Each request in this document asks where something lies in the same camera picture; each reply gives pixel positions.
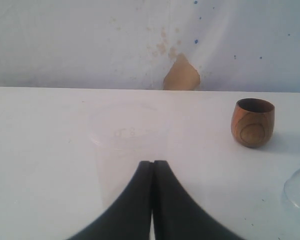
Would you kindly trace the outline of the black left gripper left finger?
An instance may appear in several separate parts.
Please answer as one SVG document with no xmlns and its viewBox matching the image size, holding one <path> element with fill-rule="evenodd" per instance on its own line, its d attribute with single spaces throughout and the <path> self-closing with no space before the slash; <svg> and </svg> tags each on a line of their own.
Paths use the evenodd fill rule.
<svg viewBox="0 0 300 240">
<path fill-rule="evenodd" d="M 148 240 L 154 164 L 141 161 L 119 197 L 71 240 Z"/>
</svg>

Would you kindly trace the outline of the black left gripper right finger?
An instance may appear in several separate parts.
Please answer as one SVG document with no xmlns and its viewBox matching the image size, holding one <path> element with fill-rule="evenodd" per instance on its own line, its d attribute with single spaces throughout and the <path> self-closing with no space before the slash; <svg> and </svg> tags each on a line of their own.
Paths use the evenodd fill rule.
<svg viewBox="0 0 300 240">
<path fill-rule="evenodd" d="M 204 211 L 163 160 L 154 162 L 152 215 L 157 240 L 242 239 Z"/>
</svg>

